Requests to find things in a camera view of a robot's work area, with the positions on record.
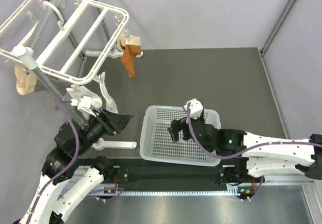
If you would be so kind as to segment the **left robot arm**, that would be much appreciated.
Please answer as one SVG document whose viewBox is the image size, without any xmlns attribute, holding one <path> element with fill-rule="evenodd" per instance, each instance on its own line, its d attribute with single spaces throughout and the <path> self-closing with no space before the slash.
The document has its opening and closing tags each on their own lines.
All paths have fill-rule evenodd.
<svg viewBox="0 0 322 224">
<path fill-rule="evenodd" d="M 56 147 L 46 157 L 33 200 L 16 223 L 65 223 L 92 189 L 115 180 L 113 163 L 106 157 L 97 157 L 90 161 L 86 174 L 60 197 L 80 166 L 79 157 L 103 135 L 120 134 L 132 118 L 132 114 L 112 113 L 104 108 L 94 111 L 84 127 L 67 118 L 54 138 Z"/>
</svg>

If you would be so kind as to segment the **white sock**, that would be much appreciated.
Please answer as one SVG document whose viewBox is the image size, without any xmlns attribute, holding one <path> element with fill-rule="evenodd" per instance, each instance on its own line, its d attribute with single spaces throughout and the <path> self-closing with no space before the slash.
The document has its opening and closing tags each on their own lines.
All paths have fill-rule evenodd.
<svg viewBox="0 0 322 224">
<path fill-rule="evenodd" d="M 112 113 L 118 113 L 117 104 L 107 90 L 105 76 L 105 72 L 102 72 L 99 76 L 97 76 L 97 83 L 99 84 L 101 94 L 105 99 L 105 109 Z"/>
<path fill-rule="evenodd" d="M 71 97 L 71 105 L 78 108 L 99 109 L 102 107 L 102 99 L 96 93 L 90 91 L 85 86 L 71 85 L 66 88 Z"/>
</svg>

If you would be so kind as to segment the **white clip sock hanger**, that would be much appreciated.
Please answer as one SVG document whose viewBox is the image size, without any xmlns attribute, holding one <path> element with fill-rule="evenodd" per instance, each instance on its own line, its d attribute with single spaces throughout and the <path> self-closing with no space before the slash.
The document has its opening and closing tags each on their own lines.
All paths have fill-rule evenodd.
<svg viewBox="0 0 322 224">
<path fill-rule="evenodd" d="M 1 25 L 1 33 L 5 33 L 14 23 L 18 17 L 22 15 L 25 9 L 33 2 L 34 0 L 25 0 L 12 14 L 7 20 Z M 125 26 L 129 20 L 129 14 L 126 10 L 118 7 L 114 7 L 105 3 L 101 3 L 95 0 L 75 0 L 78 2 L 78 7 L 75 9 L 73 14 L 70 16 L 68 20 L 64 20 L 60 10 L 53 3 L 44 1 L 42 3 L 42 7 L 49 11 L 50 13 L 56 13 L 58 16 L 57 25 L 59 28 L 58 33 L 52 39 L 52 41 L 48 44 L 48 46 L 41 52 L 40 56 L 37 59 L 33 57 L 33 49 L 29 47 L 27 44 L 31 37 L 40 35 L 42 30 L 45 28 L 44 20 L 38 21 L 31 30 L 24 36 L 24 38 L 19 42 L 17 46 L 13 48 L 12 51 L 8 52 L 4 49 L 1 49 L 1 56 L 6 58 L 8 61 L 14 64 L 23 64 L 28 69 L 39 68 L 42 72 L 48 76 L 54 77 L 64 82 L 69 82 L 73 85 L 86 85 L 90 83 L 97 76 L 98 71 L 103 65 L 105 59 L 108 57 L 110 52 L 112 51 L 113 46 L 116 44 L 117 39 L 120 37 L 122 33 L 125 32 Z M 91 25 L 90 29 L 85 33 L 83 39 L 76 46 L 74 52 L 71 54 L 69 59 L 64 63 L 60 70 L 56 70 L 53 68 L 46 67 L 46 62 L 50 59 L 50 57 L 54 54 L 54 52 L 58 49 L 58 47 L 63 43 L 63 41 L 70 35 L 72 29 L 75 27 L 77 22 L 80 20 L 81 16 L 84 14 L 85 10 L 88 7 L 94 7 L 100 9 L 101 12 L 99 16 L 95 19 L 94 23 Z M 115 13 L 119 15 L 119 22 L 117 26 L 122 27 L 122 33 L 117 35 L 114 31 L 109 41 L 106 43 L 104 49 L 98 55 L 96 62 L 93 67 L 89 71 L 89 73 L 82 77 L 77 78 L 69 75 L 67 72 L 70 67 L 75 62 L 76 58 L 81 54 L 83 48 L 88 43 L 94 32 L 97 30 L 98 26 L 104 20 L 105 16 L 108 13 Z"/>
</svg>

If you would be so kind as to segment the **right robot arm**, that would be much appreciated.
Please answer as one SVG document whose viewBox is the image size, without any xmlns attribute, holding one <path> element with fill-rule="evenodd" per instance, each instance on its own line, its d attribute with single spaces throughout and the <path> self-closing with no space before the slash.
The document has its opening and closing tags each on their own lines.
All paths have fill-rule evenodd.
<svg viewBox="0 0 322 224">
<path fill-rule="evenodd" d="M 304 139 L 261 136 L 237 129 L 215 128 L 202 117 L 173 120 L 168 127 L 173 142 L 193 140 L 207 156 L 233 160 L 234 167 L 224 171 L 224 179 L 245 182 L 265 175 L 301 174 L 321 180 L 321 135 Z"/>
</svg>

